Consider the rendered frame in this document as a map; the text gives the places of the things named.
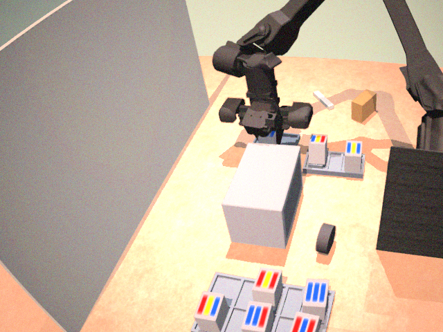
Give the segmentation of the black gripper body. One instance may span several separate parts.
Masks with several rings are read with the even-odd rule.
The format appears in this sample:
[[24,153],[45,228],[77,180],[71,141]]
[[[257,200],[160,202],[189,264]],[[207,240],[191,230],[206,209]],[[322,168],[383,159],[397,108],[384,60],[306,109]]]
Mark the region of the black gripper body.
[[[267,98],[273,98],[279,107],[280,97],[277,92],[278,81],[266,89],[252,89],[247,86],[246,98],[255,98],[258,102],[267,102]],[[256,98],[257,97],[257,98]],[[227,98],[219,110],[219,119],[221,122],[234,123],[237,119],[237,114],[240,122],[243,121],[244,116],[250,105],[245,105],[244,98]],[[281,124],[289,125],[294,129],[307,129],[314,114],[313,106],[308,102],[293,102],[291,106],[279,107]]]

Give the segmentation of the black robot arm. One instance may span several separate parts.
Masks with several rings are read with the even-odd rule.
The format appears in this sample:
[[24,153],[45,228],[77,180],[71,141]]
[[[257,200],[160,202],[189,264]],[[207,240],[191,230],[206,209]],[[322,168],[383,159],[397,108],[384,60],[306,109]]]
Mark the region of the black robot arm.
[[[212,57],[216,71],[246,78],[252,89],[275,84],[274,67],[298,38],[300,27],[324,0],[290,0],[280,10],[260,20],[236,43],[227,41]],[[383,0],[406,54],[406,66],[399,67],[406,90],[426,112],[417,127],[416,149],[443,152],[443,72],[425,46],[405,0]],[[256,46],[257,44],[258,46]],[[251,104],[242,124],[248,134],[261,137],[277,131],[282,122],[273,98]]]

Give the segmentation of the grey cylinder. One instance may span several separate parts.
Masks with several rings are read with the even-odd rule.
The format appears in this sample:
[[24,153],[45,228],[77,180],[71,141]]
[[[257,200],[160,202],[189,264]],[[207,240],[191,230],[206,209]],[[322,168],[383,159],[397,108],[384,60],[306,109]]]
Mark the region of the grey cylinder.
[[334,242],[336,226],[328,223],[322,224],[316,240],[316,252],[329,254]]

